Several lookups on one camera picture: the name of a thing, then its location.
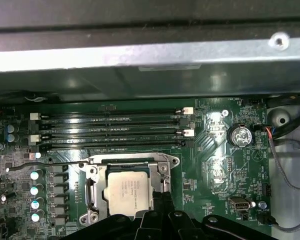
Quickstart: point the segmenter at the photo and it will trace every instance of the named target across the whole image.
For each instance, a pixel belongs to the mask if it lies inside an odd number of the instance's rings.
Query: cable
[[[31,99],[31,98],[28,98],[28,97],[24,97],[26,100],[28,100],[28,101],[30,101],[30,102],[35,102],[35,103],[40,103],[40,102],[42,102],[42,101],[44,101],[44,100],[48,100],[48,98],[46,98],[46,97],[42,97],[42,96],[38,96],[38,97],[36,97],[36,98],[33,98],[33,99]]]
[[[285,232],[285,233],[295,233],[297,231],[300,231],[300,224],[297,225],[297,226],[294,226],[294,227],[282,227],[282,226],[279,226],[279,225],[273,225],[273,227],[275,229],[278,229],[282,232]]]
[[[270,129],[267,127],[266,128],[267,132],[268,132],[268,141],[269,141],[269,144],[270,144],[270,149],[271,149],[271,152],[272,152],[272,155],[273,155],[273,158],[274,158],[274,161],[275,161],[275,164],[276,166],[278,167],[281,175],[283,176],[283,179],[285,181],[285,183],[292,189],[294,190],[297,190],[297,191],[300,191],[300,187],[297,187],[297,186],[294,186],[288,179],[283,167],[281,166],[281,163],[280,163],[280,160],[279,160],[279,157],[277,155],[277,152],[276,152],[276,148],[275,148],[275,144],[274,144],[274,140],[272,138],[272,134],[271,134],[271,131]]]
[[[56,162],[56,163],[27,162],[20,166],[7,167],[5,171],[8,173],[8,172],[18,171],[26,167],[32,167],[32,166],[51,167],[51,166],[68,166],[74,164],[88,164],[88,161],[70,161],[70,162]]]
[[[288,145],[291,144],[293,145],[294,148],[300,150],[300,141],[295,140],[295,139],[289,139],[289,138],[280,138],[280,139],[276,139],[273,141],[274,146],[280,146],[280,145]]]

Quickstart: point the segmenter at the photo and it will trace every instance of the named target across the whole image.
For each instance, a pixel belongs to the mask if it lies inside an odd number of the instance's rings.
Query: black cable
[[[88,161],[69,161],[69,162],[56,162],[56,163],[43,163],[43,162],[27,162],[20,166],[14,166],[14,167],[7,167],[5,171],[8,172],[14,172],[21,169],[24,169],[26,167],[32,167],[32,166],[42,166],[42,167],[51,167],[51,166],[68,166],[68,165],[74,165],[74,164],[88,164]]]
[[[266,104],[269,109],[286,105],[300,105],[300,95],[289,94],[268,98]]]
[[[276,128],[275,133],[272,134],[272,138],[274,140],[281,138],[282,136],[285,136],[285,135],[291,133],[293,130],[295,130],[299,126],[300,126],[300,116],[298,116],[297,118],[293,119],[292,121],[284,124],[283,126]]]

